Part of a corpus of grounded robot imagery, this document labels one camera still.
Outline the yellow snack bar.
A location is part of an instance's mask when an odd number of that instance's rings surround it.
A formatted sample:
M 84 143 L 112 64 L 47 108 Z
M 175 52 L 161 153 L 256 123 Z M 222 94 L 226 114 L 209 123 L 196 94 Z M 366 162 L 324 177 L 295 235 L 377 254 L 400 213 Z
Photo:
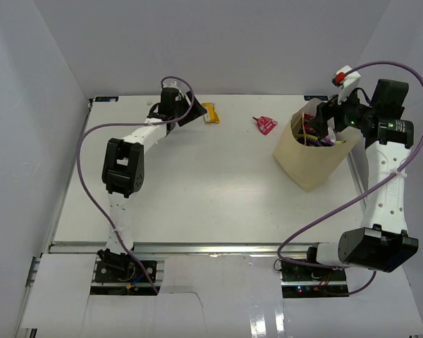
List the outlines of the yellow snack bar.
M 205 109 L 206 113 L 203 115 L 204 121 L 206 124 L 219 124 L 220 119 L 215 110 L 214 103 L 203 103 L 202 107 Z

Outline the purple white snack packet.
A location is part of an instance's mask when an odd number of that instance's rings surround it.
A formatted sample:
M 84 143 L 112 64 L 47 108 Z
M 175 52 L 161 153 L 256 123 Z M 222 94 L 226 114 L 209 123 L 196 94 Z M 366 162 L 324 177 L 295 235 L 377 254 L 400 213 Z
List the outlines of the purple white snack packet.
M 316 130 L 309 124 L 313 119 L 314 119 L 313 115 L 302 112 L 301 130 L 307 135 L 317 136 Z

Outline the dark blue chips bag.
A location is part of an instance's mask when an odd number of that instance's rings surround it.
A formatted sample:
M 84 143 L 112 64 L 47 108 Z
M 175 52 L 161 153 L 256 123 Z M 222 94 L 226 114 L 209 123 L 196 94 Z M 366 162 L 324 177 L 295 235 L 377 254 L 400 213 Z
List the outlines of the dark blue chips bag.
M 345 143 L 345 140 L 339 141 L 334 140 L 332 141 L 329 136 L 326 136 L 324 138 L 318 138 L 318 136 L 315 136 L 313 134 L 305 134 L 305 133 L 297 133 L 293 135 L 295 140 L 304 146 L 312 146 L 312 147 L 330 147 L 335 145 L 341 145 Z

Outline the red candy packet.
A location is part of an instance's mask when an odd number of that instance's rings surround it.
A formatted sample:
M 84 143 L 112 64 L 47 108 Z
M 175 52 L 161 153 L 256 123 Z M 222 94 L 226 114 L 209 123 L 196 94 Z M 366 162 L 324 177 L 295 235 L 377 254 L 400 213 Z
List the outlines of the red candy packet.
M 278 124 L 278 122 L 270 117 L 261 116 L 252 118 L 263 135 L 268 135 Z

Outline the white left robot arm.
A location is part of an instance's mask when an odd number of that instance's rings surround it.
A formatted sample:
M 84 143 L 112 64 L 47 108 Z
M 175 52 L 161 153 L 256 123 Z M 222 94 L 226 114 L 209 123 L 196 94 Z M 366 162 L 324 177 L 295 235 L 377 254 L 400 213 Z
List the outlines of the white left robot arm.
M 204 114 L 205 108 L 192 91 L 182 93 L 175 87 L 164 87 L 160 102 L 150 108 L 143 126 L 126 137 L 107 142 L 102 182 L 108 193 L 111 226 L 106 248 L 98 251 L 98 256 L 116 279 L 127 281 L 136 270 L 137 263 L 130 256 L 134 240 L 125 214 L 128 202 L 142 188 L 145 154 L 176 126 L 186 125 Z

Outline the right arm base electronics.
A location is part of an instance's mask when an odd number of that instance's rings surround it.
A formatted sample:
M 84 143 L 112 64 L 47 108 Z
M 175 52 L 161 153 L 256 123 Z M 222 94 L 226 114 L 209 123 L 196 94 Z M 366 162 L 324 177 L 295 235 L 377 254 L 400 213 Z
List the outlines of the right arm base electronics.
M 348 296 L 344 270 L 311 268 L 276 259 L 274 271 L 280 275 L 284 299 L 320 299 Z

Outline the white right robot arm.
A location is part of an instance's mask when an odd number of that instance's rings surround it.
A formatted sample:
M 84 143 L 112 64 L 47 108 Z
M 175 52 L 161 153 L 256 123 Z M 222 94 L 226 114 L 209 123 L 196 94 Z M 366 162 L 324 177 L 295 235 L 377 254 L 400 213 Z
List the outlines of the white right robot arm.
M 419 241 L 407 233 L 405 171 L 399 169 L 414 140 L 412 122 L 401 118 L 408 89 L 406 82 L 380 79 L 369 104 L 361 104 L 354 89 L 342 103 L 333 98 L 319 104 L 308 123 L 320 137 L 328 134 L 329 120 L 337 132 L 353 127 L 362 133 L 369 162 L 368 187 L 373 189 L 357 229 L 344 232 L 337 242 L 308 249 L 304 271 L 309 279 L 322 280 L 330 265 L 391 273 L 417 253 Z

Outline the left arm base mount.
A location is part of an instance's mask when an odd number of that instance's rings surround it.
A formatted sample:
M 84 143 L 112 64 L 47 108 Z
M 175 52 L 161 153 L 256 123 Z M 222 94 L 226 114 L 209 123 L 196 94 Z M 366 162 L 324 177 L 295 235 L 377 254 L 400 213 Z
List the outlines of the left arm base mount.
M 98 256 L 90 287 L 95 296 L 156 296 L 160 286 L 157 281 L 159 263 L 154 260 L 141 261 L 149 278 L 134 261 L 126 263 L 124 270 L 103 262 Z

